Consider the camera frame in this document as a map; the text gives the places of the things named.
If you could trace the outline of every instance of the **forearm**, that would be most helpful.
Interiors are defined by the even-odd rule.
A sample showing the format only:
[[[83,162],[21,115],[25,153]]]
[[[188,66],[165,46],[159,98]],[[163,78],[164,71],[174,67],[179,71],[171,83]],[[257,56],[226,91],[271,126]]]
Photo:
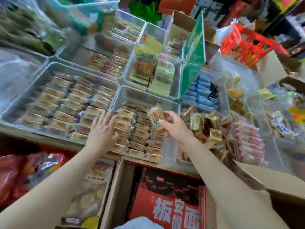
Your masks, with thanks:
[[[84,147],[75,157],[0,213],[4,229],[54,229],[100,151]]]
[[[234,229],[288,229],[280,216],[250,187],[223,165],[199,140],[182,144]]]

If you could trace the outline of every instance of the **cardboard flap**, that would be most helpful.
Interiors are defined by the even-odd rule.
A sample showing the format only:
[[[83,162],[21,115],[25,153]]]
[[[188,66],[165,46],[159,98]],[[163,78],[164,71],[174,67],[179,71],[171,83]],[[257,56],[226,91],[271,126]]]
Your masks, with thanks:
[[[305,200],[305,182],[287,173],[274,171],[255,165],[236,164],[253,179],[264,185],[269,191],[295,196]]]
[[[269,52],[265,57],[258,61],[256,66],[263,88],[266,88],[270,84],[273,84],[287,76],[285,69],[274,51]]]

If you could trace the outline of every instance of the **transparent container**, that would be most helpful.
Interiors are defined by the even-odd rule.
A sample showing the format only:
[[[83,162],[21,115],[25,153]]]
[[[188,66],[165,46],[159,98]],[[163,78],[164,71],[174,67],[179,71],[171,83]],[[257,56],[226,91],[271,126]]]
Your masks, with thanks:
[[[224,84],[223,79],[218,74],[211,73],[205,69],[202,69],[199,74],[199,76],[206,77],[211,80],[211,82],[215,85],[218,85],[218,109],[217,111],[223,115],[223,116],[229,116],[230,115],[230,107],[229,102],[227,98],[227,91]],[[196,102],[189,101],[189,100],[183,100],[183,102],[190,104],[191,106],[196,106],[196,108],[199,110],[201,109],[204,113],[211,113],[212,111],[202,109]]]
[[[168,36],[168,33],[169,33],[168,31],[166,31],[152,23],[146,23],[144,30],[142,31],[142,33],[140,35],[139,44],[141,46],[143,46],[144,36],[147,34],[147,35],[155,38],[162,45],[166,46],[166,38]],[[182,43],[181,49],[180,49],[179,55],[178,55],[178,60],[180,62],[182,62],[184,59],[184,47],[185,47],[185,43]]]
[[[134,53],[132,54],[132,56],[130,58],[130,64],[129,64],[127,70],[126,70],[126,73],[123,76],[124,83],[128,86],[134,87],[136,89],[139,89],[139,90],[142,90],[142,91],[145,91],[145,92],[149,92],[151,94],[154,94],[156,96],[160,96],[160,97],[165,98],[167,100],[177,101],[177,100],[179,100],[179,91],[181,89],[182,64],[181,64],[181,62],[179,62],[178,60],[176,60],[172,57],[169,57],[169,56],[166,56],[166,55],[162,55],[162,56],[163,56],[164,60],[172,63],[175,67],[175,74],[174,74],[174,77],[173,77],[173,82],[172,82],[172,86],[171,86],[169,95],[165,95],[165,94],[162,94],[158,91],[155,91],[155,90],[152,90],[152,89],[147,88],[145,86],[142,86],[140,84],[133,83],[132,80],[130,80],[129,77],[130,77],[130,75],[131,75],[131,73],[134,69],[134,64],[135,64]]]
[[[119,95],[117,96],[117,99],[115,100],[112,109],[117,111],[119,108],[123,106],[125,101],[142,104],[147,107],[153,107],[156,106],[157,104],[160,104],[163,111],[173,111],[174,113],[180,116],[180,107],[178,104],[128,86],[121,87]],[[177,150],[178,150],[178,144],[173,140],[173,138],[166,138],[162,149],[163,158],[162,161],[160,162],[162,162],[164,165],[170,165],[175,163]],[[132,157],[132,155],[128,153],[124,153],[124,155]],[[151,162],[151,160],[145,157],[137,156],[136,158]]]
[[[4,52],[14,54],[16,57],[18,56],[22,63],[26,63],[22,65],[18,60],[15,60],[15,58],[0,58],[0,64],[2,64],[0,73],[3,72],[0,76],[1,115],[10,103],[16,99],[28,87],[28,85],[33,82],[33,80],[35,80],[39,73],[47,66],[49,59],[46,56],[4,41],[0,41],[0,49]],[[4,71],[5,69],[9,69],[10,72],[6,73]]]
[[[117,30],[112,29],[112,33],[119,37],[126,39],[128,42],[131,42],[131,43],[139,42],[142,31],[144,30],[146,21],[144,21],[134,15],[121,11],[120,9],[117,9],[115,12],[115,20],[114,20],[114,26],[113,26],[114,28],[116,25],[116,21],[118,19],[133,25],[133,28],[136,28],[137,31],[139,31],[139,35],[137,34],[138,38],[136,40],[131,40],[128,36],[126,36],[126,33],[128,32],[128,28],[126,28],[122,31],[120,31],[120,30],[117,31]]]
[[[119,38],[114,35],[93,34],[86,37],[82,37],[81,41],[77,43],[70,43],[69,45],[67,45],[63,50],[61,50],[61,52],[57,56],[57,59],[59,60],[59,62],[65,65],[87,71],[100,77],[120,82],[122,80],[122,76],[124,76],[124,73],[126,72],[129,66],[130,59],[127,62],[126,66],[122,68],[123,71],[120,77],[107,74],[100,70],[86,67],[94,52],[97,52],[109,58],[113,58],[112,46],[116,48],[123,47],[129,54],[132,54],[135,48],[135,44],[127,42],[123,38]]]
[[[57,0],[41,0],[42,10],[60,27],[71,27],[80,35],[111,30],[120,0],[87,0],[88,3],[63,5]]]
[[[108,80],[108,79],[105,79],[102,77],[98,77],[98,76],[92,75],[90,73],[87,73],[85,71],[81,71],[79,69],[75,69],[75,68],[57,63],[57,62],[52,62],[42,72],[40,72],[40,74],[36,77],[36,79],[32,82],[32,84],[29,85],[26,88],[26,90],[18,96],[18,98],[16,98],[14,101],[12,101],[11,105],[2,114],[0,122],[6,126],[29,131],[29,132],[32,132],[35,134],[48,136],[48,137],[52,137],[52,138],[56,138],[56,139],[62,139],[65,141],[72,141],[72,142],[75,142],[78,144],[86,144],[86,142],[74,141],[66,136],[60,136],[60,135],[44,132],[42,129],[36,130],[36,129],[29,128],[29,127],[26,127],[23,125],[15,124],[16,121],[22,115],[24,115],[24,113],[26,111],[26,104],[33,102],[31,97],[36,97],[37,91],[40,90],[40,92],[41,92],[41,87],[45,86],[48,82],[51,81],[50,79],[53,78],[51,76],[51,74],[54,71],[59,71],[59,72],[69,74],[69,75],[80,76],[80,77],[94,83],[95,85],[103,85],[106,88],[116,90],[116,94],[113,97],[113,100],[110,103],[109,108],[112,107],[114,100],[117,98],[117,95],[120,90],[119,84],[114,81],[111,81],[111,80]]]

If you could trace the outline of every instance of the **green acrylic divider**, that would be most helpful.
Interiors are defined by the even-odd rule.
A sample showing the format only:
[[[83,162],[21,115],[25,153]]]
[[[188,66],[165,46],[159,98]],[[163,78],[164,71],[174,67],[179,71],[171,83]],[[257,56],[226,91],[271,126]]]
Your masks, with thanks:
[[[184,49],[185,64],[181,80],[179,97],[181,98],[188,90],[206,62],[206,51],[204,45],[203,14],[202,11],[196,20],[191,35],[186,41]]]

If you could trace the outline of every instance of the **hand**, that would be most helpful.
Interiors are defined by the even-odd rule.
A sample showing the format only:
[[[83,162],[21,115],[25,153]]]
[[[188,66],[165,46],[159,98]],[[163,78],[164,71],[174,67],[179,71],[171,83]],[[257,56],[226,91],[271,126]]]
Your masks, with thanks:
[[[173,119],[173,123],[166,120],[159,120],[159,123],[170,133],[170,135],[179,143],[183,144],[194,134],[188,129],[183,119],[177,116],[173,111],[164,111],[164,115],[170,116]]]
[[[116,121],[116,115],[112,111],[103,111],[100,117],[95,118],[87,139],[87,147],[100,153],[106,153],[112,150],[117,142],[119,134],[113,135],[113,126]]]

